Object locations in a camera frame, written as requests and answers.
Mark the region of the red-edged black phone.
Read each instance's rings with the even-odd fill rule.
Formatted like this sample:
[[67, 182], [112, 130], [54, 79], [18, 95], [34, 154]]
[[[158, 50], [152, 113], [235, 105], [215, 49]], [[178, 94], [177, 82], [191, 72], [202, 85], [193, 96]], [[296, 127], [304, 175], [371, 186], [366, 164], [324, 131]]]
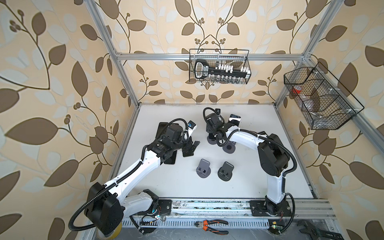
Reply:
[[173, 152], [173, 155], [164, 161], [165, 165], [174, 165], [176, 163], [177, 152]]

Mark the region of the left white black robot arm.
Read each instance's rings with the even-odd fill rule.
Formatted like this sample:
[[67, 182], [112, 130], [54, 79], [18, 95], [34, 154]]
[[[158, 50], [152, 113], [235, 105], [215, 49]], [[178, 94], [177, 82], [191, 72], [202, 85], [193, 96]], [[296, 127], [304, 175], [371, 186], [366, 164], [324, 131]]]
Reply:
[[68, 227], [73, 232], [97, 228], [103, 237], [110, 239], [120, 231], [125, 216], [156, 210], [158, 196], [149, 190], [129, 197], [131, 190], [151, 171], [170, 159], [177, 150], [185, 157], [193, 155], [198, 141], [193, 142], [192, 133], [197, 125], [193, 121], [174, 119], [166, 124], [159, 136], [142, 149], [141, 157], [120, 175], [105, 184], [95, 183], [88, 192], [87, 201], [70, 218]]

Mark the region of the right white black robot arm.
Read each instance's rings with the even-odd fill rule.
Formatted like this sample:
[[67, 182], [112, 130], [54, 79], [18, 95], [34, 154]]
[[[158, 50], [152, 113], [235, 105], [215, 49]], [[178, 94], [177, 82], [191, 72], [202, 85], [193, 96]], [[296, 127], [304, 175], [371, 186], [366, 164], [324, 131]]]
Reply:
[[284, 212], [290, 205], [287, 196], [291, 198], [292, 215], [288, 223], [281, 229], [273, 231], [273, 234], [282, 234], [292, 224], [296, 205], [293, 195], [285, 191], [286, 176], [294, 172], [298, 162], [294, 156], [275, 135], [267, 135], [266, 132], [254, 132], [239, 127], [241, 117], [231, 115], [228, 122], [221, 116], [220, 109], [206, 107], [203, 109], [203, 118], [206, 123], [208, 139], [211, 143], [223, 149], [239, 143], [249, 149], [258, 151], [260, 165], [267, 174], [267, 194], [263, 206], [257, 207], [261, 212], [271, 217], [276, 217]]

